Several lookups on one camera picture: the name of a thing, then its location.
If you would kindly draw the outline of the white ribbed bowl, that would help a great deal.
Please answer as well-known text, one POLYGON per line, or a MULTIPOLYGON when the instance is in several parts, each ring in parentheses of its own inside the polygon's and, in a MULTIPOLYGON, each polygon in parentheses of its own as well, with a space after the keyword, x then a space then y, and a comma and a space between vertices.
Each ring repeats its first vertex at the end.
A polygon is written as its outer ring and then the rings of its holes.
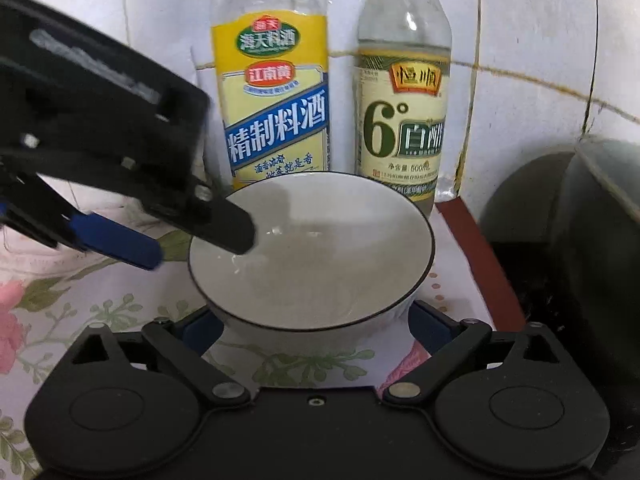
POLYGON ((407 313, 434 262, 427 216, 388 186, 302 172, 236 191, 253 248, 235 255, 200 238, 194 285, 244 344, 287 354, 346 351, 407 313))

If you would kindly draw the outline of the floral tablecloth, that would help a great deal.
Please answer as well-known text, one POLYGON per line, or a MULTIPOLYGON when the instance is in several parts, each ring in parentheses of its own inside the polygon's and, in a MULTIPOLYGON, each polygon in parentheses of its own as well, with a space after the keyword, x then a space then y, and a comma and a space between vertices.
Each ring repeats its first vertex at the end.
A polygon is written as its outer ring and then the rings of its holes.
MULTIPOLYGON (((154 318, 178 321, 204 304, 186 264, 186 234, 145 218, 126 198, 59 180, 53 187, 75 206, 156 237, 167 260, 148 272, 2 231, 1 474, 6 479, 30 479, 40 471, 23 430, 26 408, 87 326, 130 332, 154 318)), ((438 204, 431 225, 436 256, 419 298, 456 320, 478 318, 498 330, 521 328, 518 300, 465 203, 438 204)), ((225 333, 205 357, 251 387, 270 379, 287 387, 383 387, 423 363, 427 353, 399 324, 389 335, 337 355, 280 352, 225 333)))

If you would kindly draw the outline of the black cooking pot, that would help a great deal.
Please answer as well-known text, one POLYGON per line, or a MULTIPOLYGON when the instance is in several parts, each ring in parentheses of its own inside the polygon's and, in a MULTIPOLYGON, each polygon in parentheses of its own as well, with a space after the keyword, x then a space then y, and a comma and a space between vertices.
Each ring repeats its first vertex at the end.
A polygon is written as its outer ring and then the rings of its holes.
POLYGON ((492 193, 480 229, 526 320, 548 325, 611 417, 600 474, 639 474, 639 144, 585 138, 492 193))

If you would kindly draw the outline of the yellow label cooking wine bottle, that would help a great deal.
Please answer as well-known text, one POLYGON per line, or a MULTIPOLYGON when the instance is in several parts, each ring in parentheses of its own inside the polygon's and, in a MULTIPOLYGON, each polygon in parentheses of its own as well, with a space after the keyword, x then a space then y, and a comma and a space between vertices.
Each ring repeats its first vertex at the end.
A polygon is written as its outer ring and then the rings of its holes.
POLYGON ((330 168, 328 2, 213 0, 231 185, 330 168))

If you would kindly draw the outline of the white vinegar glass bottle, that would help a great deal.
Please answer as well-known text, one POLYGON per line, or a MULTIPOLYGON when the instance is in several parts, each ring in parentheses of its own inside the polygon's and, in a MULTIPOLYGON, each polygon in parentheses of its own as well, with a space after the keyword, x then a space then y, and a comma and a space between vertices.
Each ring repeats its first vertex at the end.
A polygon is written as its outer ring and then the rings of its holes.
POLYGON ((448 106, 448 18, 439 0, 366 0, 357 40, 357 174, 430 214, 448 106))

